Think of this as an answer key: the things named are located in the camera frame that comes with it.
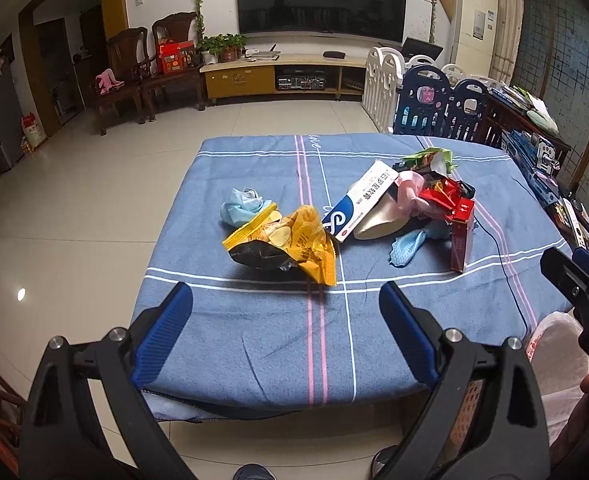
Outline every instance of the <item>potato chip bag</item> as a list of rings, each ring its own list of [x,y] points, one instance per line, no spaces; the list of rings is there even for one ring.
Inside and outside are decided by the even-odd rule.
[[[296,264],[317,283],[337,284],[332,238],[311,205],[282,217],[272,203],[226,238],[223,246],[235,262],[255,269]]]

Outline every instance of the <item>yellow cabinet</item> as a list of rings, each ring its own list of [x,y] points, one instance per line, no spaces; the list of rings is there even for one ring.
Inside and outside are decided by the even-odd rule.
[[[204,75],[209,99],[274,93],[274,66],[222,69]]]

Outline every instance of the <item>tv stand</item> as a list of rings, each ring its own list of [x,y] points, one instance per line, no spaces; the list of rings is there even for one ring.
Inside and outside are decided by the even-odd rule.
[[[314,70],[325,76],[324,89],[279,89],[277,78],[292,70]],[[245,58],[201,67],[212,102],[226,97],[280,94],[325,94],[361,96],[366,79],[366,58],[329,59],[321,54],[281,54],[276,60],[247,61]]]

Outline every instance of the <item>metal screw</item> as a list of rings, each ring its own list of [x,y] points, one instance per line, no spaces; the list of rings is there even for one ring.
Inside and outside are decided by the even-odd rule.
[[[509,337],[508,346],[513,350],[521,350],[521,340],[518,337]]]
[[[448,339],[450,343],[459,343],[460,340],[463,339],[463,334],[456,328],[449,328],[446,330],[446,339]]]
[[[60,335],[55,336],[52,339],[50,339],[50,342],[48,344],[52,350],[59,349],[63,346],[63,337],[61,337]]]
[[[126,334],[126,329],[119,326],[117,328],[113,328],[108,334],[108,337],[110,337],[111,341],[119,342],[126,338]]]

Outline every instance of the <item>person's foot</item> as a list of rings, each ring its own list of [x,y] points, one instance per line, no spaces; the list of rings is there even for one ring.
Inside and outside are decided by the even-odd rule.
[[[262,465],[246,464],[237,469],[232,480],[276,480],[276,477]]]
[[[396,450],[397,446],[385,447],[373,457],[372,462],[370,462],[370,478],[374,478],[383,469],[385,463],[390,460]]]

